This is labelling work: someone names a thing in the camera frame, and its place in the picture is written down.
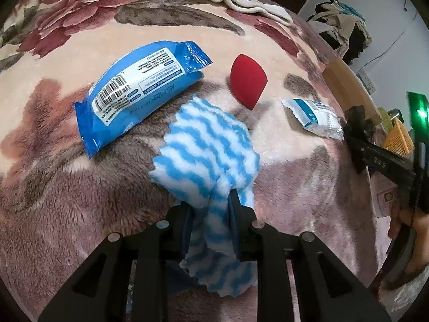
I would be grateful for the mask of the black hair scrunchie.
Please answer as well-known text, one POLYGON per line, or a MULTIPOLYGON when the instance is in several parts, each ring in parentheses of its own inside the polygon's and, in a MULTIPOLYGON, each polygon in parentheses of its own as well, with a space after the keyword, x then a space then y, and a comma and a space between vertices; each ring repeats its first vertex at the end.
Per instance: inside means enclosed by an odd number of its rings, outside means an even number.
POLYGON ((343 128, 346 137, 370 140, 375 134, 375 124, 366 118, 363 105, 353 106, 345 112, 346 125, 343 128))

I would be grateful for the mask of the white blue gauze packet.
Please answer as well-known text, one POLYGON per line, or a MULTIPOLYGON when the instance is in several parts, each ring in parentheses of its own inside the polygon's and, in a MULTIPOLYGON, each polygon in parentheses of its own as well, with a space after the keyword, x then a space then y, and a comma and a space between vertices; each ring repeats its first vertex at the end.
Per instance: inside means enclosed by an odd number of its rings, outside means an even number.
POLYGON ((282 100, 282 105, 292 111, 307 131, 320 137, 344 140, 341 122, 330 105, 297 98, 282 100))

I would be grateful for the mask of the red makeup sponge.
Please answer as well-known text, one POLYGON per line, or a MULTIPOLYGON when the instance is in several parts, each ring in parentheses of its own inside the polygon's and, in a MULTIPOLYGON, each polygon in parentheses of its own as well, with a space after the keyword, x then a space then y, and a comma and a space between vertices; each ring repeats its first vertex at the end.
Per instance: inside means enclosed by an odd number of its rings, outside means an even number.
POLYGON ((240 54, 232 64, 230 88, 236 99, 253 110, 268 83, 263 68, 251 57, 240 54))

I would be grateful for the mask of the blue white striped cloth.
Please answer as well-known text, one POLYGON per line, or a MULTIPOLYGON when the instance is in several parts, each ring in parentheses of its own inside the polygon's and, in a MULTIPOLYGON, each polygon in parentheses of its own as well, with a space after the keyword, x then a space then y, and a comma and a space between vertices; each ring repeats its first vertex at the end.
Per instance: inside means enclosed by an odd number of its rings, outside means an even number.
POLYGON ((243 205, 254 206, 260 157, 246 125, 204 99, 193 97, 175 118, 149 176, 196 213, 180 266, 208 291, 237 297, 254 285, 257 265, 236 258, 228 196, 236 190, 243 205))

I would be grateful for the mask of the blue wet wipes pack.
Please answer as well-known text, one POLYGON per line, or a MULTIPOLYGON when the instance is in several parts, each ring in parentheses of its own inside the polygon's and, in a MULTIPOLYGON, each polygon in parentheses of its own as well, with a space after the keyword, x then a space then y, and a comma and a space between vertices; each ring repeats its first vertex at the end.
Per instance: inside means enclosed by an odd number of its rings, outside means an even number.
POLYGON ((100 149, 141 123, 188 89, 212 64, 195 42, 146 44, 112 64, 74 103, 84 148, 92 158, 100 149))

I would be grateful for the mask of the white lidded jar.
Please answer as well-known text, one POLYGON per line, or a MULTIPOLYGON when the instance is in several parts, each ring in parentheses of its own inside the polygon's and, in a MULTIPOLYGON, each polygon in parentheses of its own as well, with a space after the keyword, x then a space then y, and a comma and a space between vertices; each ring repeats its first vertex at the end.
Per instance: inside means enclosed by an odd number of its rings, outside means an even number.
POLYGON ((370 176, 370 190, 376 216, 388 217, 393 204, 399 200, 397 184, 374 171, 370 176))

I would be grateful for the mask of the orange plastic basket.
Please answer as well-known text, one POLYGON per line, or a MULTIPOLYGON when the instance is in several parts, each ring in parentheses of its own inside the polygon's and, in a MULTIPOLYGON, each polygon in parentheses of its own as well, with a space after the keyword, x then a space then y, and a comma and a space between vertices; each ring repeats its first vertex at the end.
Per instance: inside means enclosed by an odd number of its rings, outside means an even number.
POLYGON ((393 119, 393 128, 389 131, 383 148, 399 156, 406 156, 414 151, 414 143, 404 124, 398 119, 393 119))

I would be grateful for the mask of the brown cardboard box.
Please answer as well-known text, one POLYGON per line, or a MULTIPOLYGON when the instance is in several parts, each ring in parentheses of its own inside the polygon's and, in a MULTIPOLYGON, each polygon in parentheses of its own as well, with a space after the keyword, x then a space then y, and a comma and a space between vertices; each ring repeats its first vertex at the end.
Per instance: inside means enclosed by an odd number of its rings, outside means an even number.
POLYGON ((365 119, 371 119, 375 125, 382 122, 380 112, 368 91, 342 59, 333 59, 322 76, 344 113, 354 106, 363 106, 365 119))

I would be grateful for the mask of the pile of clothes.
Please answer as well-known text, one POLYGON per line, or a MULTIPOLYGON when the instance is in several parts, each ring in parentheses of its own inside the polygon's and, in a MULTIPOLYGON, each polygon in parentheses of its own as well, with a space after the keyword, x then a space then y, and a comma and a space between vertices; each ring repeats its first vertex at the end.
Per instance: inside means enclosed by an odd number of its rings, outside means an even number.
POLYGON ((307 22, 348 65, 372 43, 364 17, 338 0, 317 4, 307 22))

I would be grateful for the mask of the floral fleece blanket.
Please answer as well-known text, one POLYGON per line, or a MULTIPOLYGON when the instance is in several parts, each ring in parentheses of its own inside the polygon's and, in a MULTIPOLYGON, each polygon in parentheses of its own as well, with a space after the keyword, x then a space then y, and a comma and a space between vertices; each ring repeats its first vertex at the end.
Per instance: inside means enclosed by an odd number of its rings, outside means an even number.
POLYGON ((227 198, 315 233, 364 284, 389 244, 367 171, 297 111, 344 106, 339 57, 269 0, 17 0, 1 25, 1 283, 36 321, 110 233, 196 219, 172 321, 254 321, 227 198))

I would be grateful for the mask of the wall power strip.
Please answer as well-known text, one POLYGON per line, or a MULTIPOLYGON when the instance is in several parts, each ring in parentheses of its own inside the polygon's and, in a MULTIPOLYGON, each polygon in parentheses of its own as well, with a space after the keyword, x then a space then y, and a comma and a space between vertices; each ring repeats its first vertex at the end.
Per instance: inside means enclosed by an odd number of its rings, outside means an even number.
POLYGON ((367 72, 365 72, 364 70, 360 70, 357 73, 357 77, 359 77, 361 83, 364 85, 365 89, 368 91, 369 94, 374 94, 377 91, 377 87, 370 79, 367 72))

